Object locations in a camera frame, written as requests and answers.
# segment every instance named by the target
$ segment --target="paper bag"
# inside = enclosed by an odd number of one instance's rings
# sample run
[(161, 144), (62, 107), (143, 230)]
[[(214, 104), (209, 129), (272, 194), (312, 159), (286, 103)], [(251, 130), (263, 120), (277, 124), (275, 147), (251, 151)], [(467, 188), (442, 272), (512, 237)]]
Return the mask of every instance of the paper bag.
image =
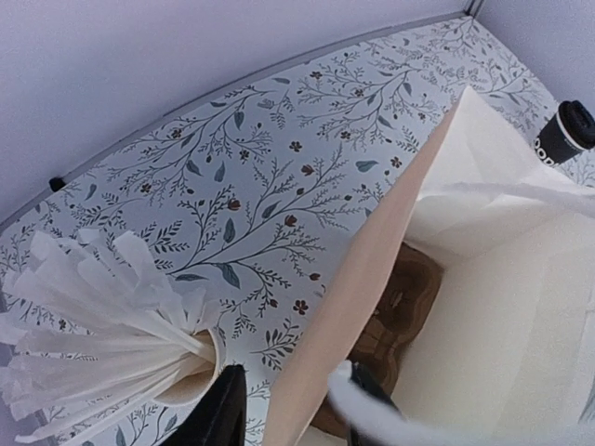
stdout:
[(488, 437), (576, 424), (595, 375), (594, 204), (467, 88), (354, 237), (272, 387), (264, 445), (298, 441), (403, 240), (445, 268), (393, 395), (405, 416)]

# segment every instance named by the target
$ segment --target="leaf pattern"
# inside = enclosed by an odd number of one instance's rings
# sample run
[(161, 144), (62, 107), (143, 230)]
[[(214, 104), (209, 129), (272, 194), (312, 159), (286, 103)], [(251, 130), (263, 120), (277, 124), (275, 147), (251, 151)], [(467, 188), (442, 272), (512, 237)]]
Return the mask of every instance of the leaf pattern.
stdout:
[(225, 232), (223, 232), (223, 240), (225, 243), (233, 242), (235, 238), (235, 225), (233, 224), (233, 220), (228, 218), (227, 223), (225, 224)]
[(87, 201), (89, 198), (91, 198), (94, 194), (95, 191), (97, 190), (97, 184), (93, 183), (89, 186), (89, 192), (87, 193), (86, 197), (85, 197), (85, 201)]
[(221, 270), (225, 282), (227, 282), (231, 286), (234, 286), (235, 288), (240, 288), (240, 279), (238, 278), (237, 274), (235, 273), (233, 267), (230, 264), (219, 263), (215, 266)]
[(193, 160), (188, 160), (186, 162), (186, 168), (193, 174), (198, 175), (199, 177), (202, 176), (201, 171), (198, 168), (198, 165), (196, 165)]
[(377, 164), (378, 164), (378, 161), (374, 161), (374, 160), (358, 161), (357, 163), (355, 163), (355, 166), (357, 167), (357, 170), (359, 170), (360, 172), (367, 172), (368, 170), (370, 170), (372, 167), (374, 167)]
[(221, 167), (219, 169), (217, 169), (217, 172), (215, 172), (215, 181), (217, 181), (217, 183), (220, 183), (221, 181), (223, 181), (224, 177), (225, 177), (225, 163), (221, 162)]
[[(228, 90), (35, 203), (0, 234), (0, 280), (27, 267), (35, 230), (69, 237), (92, 226), (108, 241), (135, 231), (175, 286), (209, 281), (220, 292), (216, 330), (227, 362), (248, 371), (246, 444), (257, 446), (269, 383), (319, 305), (321, 284), (466, 85), (527, 140), (556, 110), (535, 76), (474, 20), (362, 41)], [(595, 186), (593, 156), (561, 169)], [(24, 322), (80, 330), (10, 295), (6, 307)], [(90, 442), (157, 446), (191, 410), (147, 403)]]
[(194, 282), (194, 281), (205, 281), (206, 277), (199, 276), (198, 274), (179, 274), (176, 276), (176, 282)]

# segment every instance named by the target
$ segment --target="coffee cup lid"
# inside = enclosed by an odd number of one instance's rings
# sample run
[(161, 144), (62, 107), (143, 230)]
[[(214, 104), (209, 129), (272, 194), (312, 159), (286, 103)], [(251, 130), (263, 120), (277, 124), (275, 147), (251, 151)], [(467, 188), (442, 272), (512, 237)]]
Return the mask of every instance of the coffee cup lid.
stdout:
[(579, 100), (564, 101), (558, 115), (571, 140), (579, 149), (595, 147), (595, 120)]

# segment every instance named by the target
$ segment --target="stack of coffee filters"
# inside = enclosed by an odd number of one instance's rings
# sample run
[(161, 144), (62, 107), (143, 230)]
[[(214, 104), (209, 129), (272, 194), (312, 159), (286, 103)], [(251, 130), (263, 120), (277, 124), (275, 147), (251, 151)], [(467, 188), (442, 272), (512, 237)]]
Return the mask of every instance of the stack of coffee filters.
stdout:
[(15, 419), (52, 406), (77, 407), (16, 441), (31, 443), (85, 424), (62, 443), (80, 445), (156, 399), (180, 380), (217, 373), (213, 330), (220, 315), (205, 289), (172, 289), (148, 245), (132, 232), (112, 243), (98, 230), (78, 241), (36, 232), (30, 266), (10, 271), (3, 291), (74, 324), (53, 331), (0, 314), (0, 342), (17, 354), (0, 368), (0, 390)]

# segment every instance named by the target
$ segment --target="paper bag handle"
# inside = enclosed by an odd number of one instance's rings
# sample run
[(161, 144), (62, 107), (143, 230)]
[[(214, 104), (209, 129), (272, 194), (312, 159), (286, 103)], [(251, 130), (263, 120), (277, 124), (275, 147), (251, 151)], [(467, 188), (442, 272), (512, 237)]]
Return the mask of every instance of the paper bag handle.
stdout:
[(441, 196), (452, 193), (479, 193), (482, 195), (509, 195), (512, 197), (537, 200), (556, 207), (576, 212), (589, 218), (595, 218), (595, 191), (580, 193), (576, 191), (555, 190), (543, 186), (526, 183), (498, 184), (498, 183), (454, 183), (435, 190), (425, 190), (421, 198)]
[(347, 424), (386, 446), (590, 446), (595, 425), (584, 424), (542, 438), (473, 439), (402, 418), (388, 404), (368, 396), (339, 366), (328, 377), (328, 395)]

